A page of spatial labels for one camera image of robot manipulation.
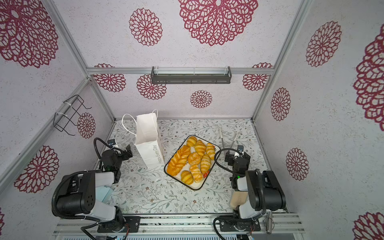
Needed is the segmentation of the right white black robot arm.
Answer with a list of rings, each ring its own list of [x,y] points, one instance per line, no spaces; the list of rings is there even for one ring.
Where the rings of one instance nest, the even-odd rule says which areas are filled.
[[[236,220],[256,220],[270,212],[286,208],[286,197],[273,171],[250,170],[251,157],[235,149],[221,149],[214,155],[215,164],[232,174],[235,192],[245,192],[245,203],[234,210]]]

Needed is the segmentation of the striped bread roll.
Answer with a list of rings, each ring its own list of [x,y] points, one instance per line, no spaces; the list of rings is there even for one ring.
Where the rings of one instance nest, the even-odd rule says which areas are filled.
[[[214,157],[215,157],[215,154],[216,154],[216,149],[215,149],[215,146],[213,144],[211,144],[211,143],[207,144],[206,154],[209,156],[209,158],[212,161],[214,160]]]
[[[197,140],[197,143],[195,144],[194,149],[196,153],[199,154],[199,156],[203,157],[204,154],[206,153],[207,146],[201,140]]]
[[[202,174],[206,174],[211,168],[211,159],[207,154],[204,154],[200,162],[200,170]]]

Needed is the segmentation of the white paper bag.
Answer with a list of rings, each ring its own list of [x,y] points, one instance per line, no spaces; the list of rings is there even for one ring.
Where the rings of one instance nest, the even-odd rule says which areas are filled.
[[[123,128],[136,138],[135,147],[148,169],[165,166],[163,143],[158,125],[158,110],[149,114],[138,115],[136,119],[130,114],[122,117]],[[124,125],[124,118],[130,116],[136,124],[136,133],[130,131]]]

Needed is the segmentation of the metal tongs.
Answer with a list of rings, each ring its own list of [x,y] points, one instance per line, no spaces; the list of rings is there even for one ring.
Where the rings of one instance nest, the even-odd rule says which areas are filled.
[[[233,148],[238,139],[239,132],[235,132],[233,136],[228,136],[224,134],[222,128],[219,128],[219,135],[223,148]]]

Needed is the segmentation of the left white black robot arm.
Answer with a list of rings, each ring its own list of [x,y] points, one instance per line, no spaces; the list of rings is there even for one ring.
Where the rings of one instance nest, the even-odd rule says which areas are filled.
[[[88,229],[93,227],[106,233],[129,232],[130,225],[122,210],[99,201],[97,188],[119,182],[122,163],[133,157],[131,146],[120,149],[114,140],[105,142],[100,138],[94,138],[93,144],[99,159],[98,169],[63,176],[52,196],[52,213],[61,219],[93,221],[94,224],[81,228],[88,236]]]

